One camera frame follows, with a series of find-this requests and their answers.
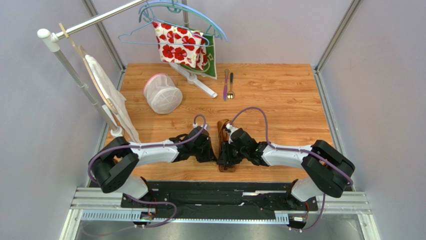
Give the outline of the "brown cloth napkin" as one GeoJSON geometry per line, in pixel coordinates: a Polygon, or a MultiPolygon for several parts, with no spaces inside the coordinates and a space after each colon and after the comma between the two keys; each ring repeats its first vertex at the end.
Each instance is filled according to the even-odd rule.
{"type": "MultiPolygon", "coordinates": [[[[217,122],[218,139],[220,143],[229,139],[229,134],[226,132],[226,125],[230,122],[229,119],[222,119],[217,122]]],[[[221,173],[234,173],[236,171],[235,166],[225,166],[223,164],[219,164],[218,169],[221,173]]]]}

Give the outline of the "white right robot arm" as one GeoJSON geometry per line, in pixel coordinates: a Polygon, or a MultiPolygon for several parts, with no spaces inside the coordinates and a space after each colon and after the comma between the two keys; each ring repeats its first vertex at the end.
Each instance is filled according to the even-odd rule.
{"type": "Polygon", "coordinates": [[[255,166],[303,169],[307,177],[294,180],[287,191],[300,202],[321,194],[340,198],[346,187],[353,184],[355,165],[324,140],[305,146],[286,146],[257,142],[245,130],[229,123],[223,130],[228,139],[221,143],[219,165],[233,166],[246,159],[255,166]]]}

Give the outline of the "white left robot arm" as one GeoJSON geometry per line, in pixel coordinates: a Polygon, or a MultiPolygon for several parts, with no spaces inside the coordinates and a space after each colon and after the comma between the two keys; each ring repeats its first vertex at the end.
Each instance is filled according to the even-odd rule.
{"type": "Polygon", "coordinates": [[[135,168],[154,163],[176,163],[195,157],[199,163],[215,162],[209,132],[198,124],[188,134],[180,134],[162,142],[128,142],[114,138],[88,163],[88,175],[103,193],[122,193],[130,199],[142,200],[150,189],[142,177],[132,175],[135,168]]]}

